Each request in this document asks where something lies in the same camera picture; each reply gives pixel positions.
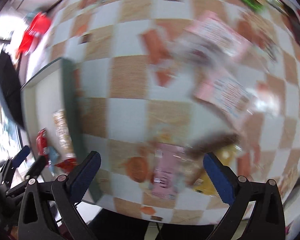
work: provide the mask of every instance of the table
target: table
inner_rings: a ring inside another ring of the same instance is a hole
[[[158,86],[140,35],[158,25],[171,26],[175,39],[206,10],[235,28],[241,12],[249,9],[239,0],[102,0],[100,6],[95,2],[65,0],[47,47],[50,61],[66,57],[77,64],[74,85],[85,146],[102,157],[97,180],[104,195],[95,204],[140,219],[159,217],[163,223],[217,224],[228,208],[219,197],[187,188],[176,200],[163,201],[126,173],[129,159],[148,158],[142,143],[162,123],[173,127],[169,135],[178,145],[230,130],[213,110],[193,100],[202,79],[192,68],[179,68],[167,88]],[[278,12],[267,8],[261,16],[278,45],[277,62],[260,58],[268,66],[264,71],[248,55],[236,65],[236,78],[243,86],[263,82],[279,99],[277,116],[253,113],[244,131],[259,147],[247,155],[257,166],[251,176],[258,181],[275,179],[284,201],[300,170],[300,47]],[[252,207],[250,203],[244,218]]]

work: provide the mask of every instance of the yellow package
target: yellow package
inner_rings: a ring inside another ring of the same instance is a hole
[[[217,158],[225,166],[229,166],[237,155],[238,147],[236,145],[229,145],[214,152]],[[205,195],[215,196],[218,195],[213,183],[211,182],[208,174],[204,171],[202,175],[194,183],[192,188],[194,191],[203,193]]]

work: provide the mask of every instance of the blue gripper pad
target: blue gripper pad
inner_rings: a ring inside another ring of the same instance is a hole
[[[90,158],[89,162],[85,163],[85,165],[83,166],[83,168],[78,173],[75,180],[70,186],[69,195],[71,203],[77,203],[82,200],[84,194],[89,188],[90,183],[92,182],[93,178],[95,177],[101,166],[100,154],[98,152],[91,152],[90,154],[93,154],[93,156]]]
[[[209,153],[204,155],[203,166],[214,187],[216,188],[221,200],[226,204],[232,205],[234,202],[234,188],[226,175],[222,172],[222,167],[214,162]]]
[[[13,168],[18,168],[20,164],[27,158],[30,153],[28,145],[24,146],[21,151],[12,159]]]

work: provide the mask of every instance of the black cable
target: black cable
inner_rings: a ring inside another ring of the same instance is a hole
[[[160,227],[159,227],[159,224],[158,224],[158,222],[156,222],[156,224],[157,224],[157,229],[158,229],[158,231],[159,231],[159,236],[160,236],[160,239],[161,239],[161,240],[163,240],[163,238],[162,238],[162,234],[161,234],[161,230],[160,230]]]

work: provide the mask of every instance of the pink package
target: pink package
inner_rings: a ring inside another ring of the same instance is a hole
[[[154,186],[152,194],[166,199],[175,199],[173,187],[175,172],[178,170],[178,157],[184,153],[180,146],[158,143],[155,156],[159,158],[158,166],[154,170]]]
[[[251,43],[225,24],[216,13],[206,11],[186,28],[207,41],[216,44],[234,61],[239,61]]]
[[[237,131],[241,131],[254,97],[224,68],[213,71],[194,95],[221,109]]]

